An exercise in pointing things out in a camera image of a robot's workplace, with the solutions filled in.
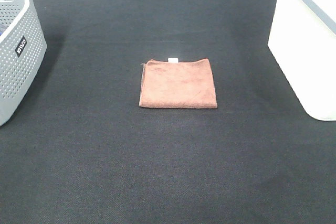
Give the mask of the brown towel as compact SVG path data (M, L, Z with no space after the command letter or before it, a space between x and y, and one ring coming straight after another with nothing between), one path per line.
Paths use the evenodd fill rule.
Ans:
M143 64L139 106L154 109L216 109L211 64L207 58Z

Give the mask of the black table cloth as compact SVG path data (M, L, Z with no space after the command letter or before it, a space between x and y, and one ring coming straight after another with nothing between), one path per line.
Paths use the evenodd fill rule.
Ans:
M267 47L276 0L34 0L47 42L1 127L1 223L335 223L335 123ZM138 106L208 58L218 109Z

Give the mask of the grey perforated laundry basket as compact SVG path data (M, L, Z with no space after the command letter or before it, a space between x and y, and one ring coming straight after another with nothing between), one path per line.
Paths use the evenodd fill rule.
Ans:
M21 103L43 61L47 44L33 0L2 0L1 124Z

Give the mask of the white plastic basket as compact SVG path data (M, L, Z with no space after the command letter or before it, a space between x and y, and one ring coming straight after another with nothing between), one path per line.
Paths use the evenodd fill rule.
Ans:
M268 47L304 110L335 120L335 0L277 0Z

